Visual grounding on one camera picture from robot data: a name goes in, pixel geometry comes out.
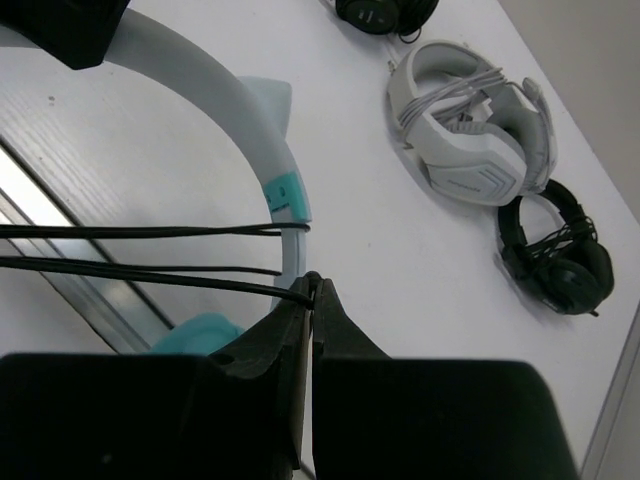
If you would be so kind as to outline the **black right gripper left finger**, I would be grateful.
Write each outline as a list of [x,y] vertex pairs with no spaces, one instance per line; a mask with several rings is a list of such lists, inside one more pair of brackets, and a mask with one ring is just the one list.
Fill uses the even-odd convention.
[[1,360],[5,479],[289,479],[301,466],[313,278],[209,355]]

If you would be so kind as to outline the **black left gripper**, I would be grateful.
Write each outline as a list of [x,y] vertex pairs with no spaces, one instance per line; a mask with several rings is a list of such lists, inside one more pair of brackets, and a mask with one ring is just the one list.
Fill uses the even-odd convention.
[[67,67],[101,64],[127,1],[3,1],[1,30],[40,47]]

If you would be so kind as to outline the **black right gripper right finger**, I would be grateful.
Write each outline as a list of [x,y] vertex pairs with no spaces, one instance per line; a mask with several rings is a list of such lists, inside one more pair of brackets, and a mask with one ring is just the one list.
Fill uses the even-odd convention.
[[574,479],[551,391],[520,361],[398,359],[314,298],[312,455],[320,479]]

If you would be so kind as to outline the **teal white cat-ear headphones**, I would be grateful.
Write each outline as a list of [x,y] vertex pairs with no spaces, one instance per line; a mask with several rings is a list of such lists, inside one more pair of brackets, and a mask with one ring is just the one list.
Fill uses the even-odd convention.
[[[65,26],[43,8],[1,9],[1,350],[210,353],[251,329],[306,270],[309,201],[286,141],[291,86],[236,77],[206,51],[126,7]],[[247,263],[242,237],[148,232],[205,224],[224,190],[217,142],[248,161],[282,250],[265,289],[213,275],[68,275],[104,266]]]

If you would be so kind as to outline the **small black headphones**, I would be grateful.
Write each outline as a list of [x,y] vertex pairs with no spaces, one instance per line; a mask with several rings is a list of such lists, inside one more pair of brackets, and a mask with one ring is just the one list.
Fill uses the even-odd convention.
[[439,0],[337,0],[337,16],[370,35],[396,35],[405,44],[417,41]]

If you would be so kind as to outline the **large black headset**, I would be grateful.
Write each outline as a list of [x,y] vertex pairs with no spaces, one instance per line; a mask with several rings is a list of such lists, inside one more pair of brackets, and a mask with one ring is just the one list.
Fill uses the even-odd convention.
[[520,221],[523,198],[501,206],[497,219],[506,269],[520,288],[556,313],[596,317],[615,286],[611,256],[564,185],[551,180],[540,196],[557,208],[563,225],[531,243]]

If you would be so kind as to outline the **white grey gaming headset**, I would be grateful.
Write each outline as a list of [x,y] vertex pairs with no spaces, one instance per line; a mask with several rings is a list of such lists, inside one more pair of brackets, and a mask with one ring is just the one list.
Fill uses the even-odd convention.
[[542,87],[460,44],[411,49],[391,74],[391,117],[424,163],[431,187],[451,198],[503,206],[542,192],[557,140]]

